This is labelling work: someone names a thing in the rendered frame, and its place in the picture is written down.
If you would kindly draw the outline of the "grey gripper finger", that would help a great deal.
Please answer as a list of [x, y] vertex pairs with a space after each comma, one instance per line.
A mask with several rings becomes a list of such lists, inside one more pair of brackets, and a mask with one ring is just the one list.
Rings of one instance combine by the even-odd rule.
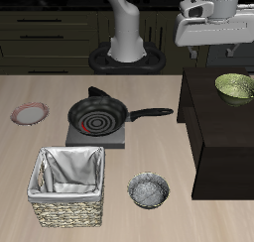
[[239, 46], [240, 44], [232, 44], [229, 48], [226, 49], [226, 56], [228, 58], [232, 58]]
[[190, 52], [190, 58], [192, 60], [196, 60], [198, 56], [198, 51], [196, 51], [193, 46], [188, 46], [188, 50]]

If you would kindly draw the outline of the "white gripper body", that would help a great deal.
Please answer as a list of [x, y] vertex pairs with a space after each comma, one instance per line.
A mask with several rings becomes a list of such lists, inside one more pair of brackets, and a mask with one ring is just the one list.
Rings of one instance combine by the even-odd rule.
[[236, 14], [224, 22], [207, 18], [186, 18], [179, 14], [174, 26], [178, 47], [242, 44], [254, 41], [254, 4], [240, 4]]

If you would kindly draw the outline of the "green bowl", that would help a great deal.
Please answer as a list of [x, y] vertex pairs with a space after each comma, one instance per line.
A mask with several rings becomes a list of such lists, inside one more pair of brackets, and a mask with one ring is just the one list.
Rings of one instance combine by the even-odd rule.
[[219, 97], [228, 105], [239, 107], [254, 100], [254, 79], [240, 73], [227, 73], [215, 82]]

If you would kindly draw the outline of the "dark grey stove plate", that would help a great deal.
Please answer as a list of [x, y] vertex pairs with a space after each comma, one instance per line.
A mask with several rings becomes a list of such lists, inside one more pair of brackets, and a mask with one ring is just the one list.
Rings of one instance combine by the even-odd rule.
[[103, 147], [104, 149], [124, 149], [125, 148], [125, 126], [122, 126], [119, 130], [112, 134], [91, 137], [79, 133], [72, 126], [68, 127], [65, 145], [67, 147]]

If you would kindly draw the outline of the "grey bowl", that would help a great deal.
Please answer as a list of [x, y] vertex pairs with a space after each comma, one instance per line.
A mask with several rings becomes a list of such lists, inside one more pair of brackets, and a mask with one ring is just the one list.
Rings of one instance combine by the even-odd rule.
[[136, 175], [128, 182], [127, 192], [139, 207], [155, 209], [167, 200], [171, 191], [164, 178], [158, 174], [146, 172]]

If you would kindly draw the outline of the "white plate with pink rim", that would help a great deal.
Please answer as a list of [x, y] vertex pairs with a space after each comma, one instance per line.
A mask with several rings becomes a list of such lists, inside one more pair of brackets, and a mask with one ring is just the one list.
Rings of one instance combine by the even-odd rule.
[[42, 102], [29, 102], [16, 107], [10, 115], [12, 122], [19, 126], [32, 126], [45, 120], [50, 108]]

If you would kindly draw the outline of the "dark wooden cabinet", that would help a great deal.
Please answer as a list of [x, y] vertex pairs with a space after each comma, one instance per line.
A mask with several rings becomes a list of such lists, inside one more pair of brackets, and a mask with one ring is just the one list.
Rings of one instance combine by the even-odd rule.
[[243, 67], [186, 67], [179, 123], [187, 126], [196, 170], [194, 200], [254, 200], [254, 100], [232, 107], [219, 97], [215, 79]]

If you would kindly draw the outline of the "black frying pan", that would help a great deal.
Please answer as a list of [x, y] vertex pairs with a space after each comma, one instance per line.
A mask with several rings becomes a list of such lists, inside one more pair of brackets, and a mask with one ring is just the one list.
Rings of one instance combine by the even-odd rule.
[[91, 96], [75, 103], [68, 112], [69, 124], [79, 133], [91, 137], [110, 135], [126, 122], [146, 116], [165, 116], [174, 113], [170, 108], [147, 108], [129, 112], [118, 99]]

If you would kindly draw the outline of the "dark kitchen cupboards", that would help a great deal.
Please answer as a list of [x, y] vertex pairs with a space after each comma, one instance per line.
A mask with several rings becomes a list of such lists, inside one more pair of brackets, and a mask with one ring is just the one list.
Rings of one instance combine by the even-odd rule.
[[[140, 13], [139, 35], [166, 57], [162, 74], [176, 74], [190, 59], [173, 39], [184, 0], [126, 0]], [[91, 74], [89, 55], [115, 35], [108, 0], [0, 0], [0, 71], [6, 74]], [[210, 45], [194, 46], [197, 57]]]

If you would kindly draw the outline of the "woven basket with white liner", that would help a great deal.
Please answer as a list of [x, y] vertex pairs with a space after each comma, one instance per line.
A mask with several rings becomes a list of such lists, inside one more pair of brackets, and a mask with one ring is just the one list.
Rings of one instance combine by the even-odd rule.
[[99, 227], [104, 201], [102, 147], [43, 147], [27, 189], [43, 227]]

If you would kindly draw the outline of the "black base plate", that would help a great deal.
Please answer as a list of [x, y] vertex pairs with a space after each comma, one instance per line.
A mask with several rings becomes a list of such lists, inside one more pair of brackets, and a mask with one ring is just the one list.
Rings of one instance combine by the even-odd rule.
[[111, 45], [109, 42], [102, 42], [94, 50], [88, 59], [89, 66], [95, 74], [105, 75], [146, 75], [159, 74], [166, 65], [165, 55], [156, 48], [152, 42], [145, 42], [144, 49], [147, 53], [145, 57], [134, 62], [120, 62], [107, 53]]

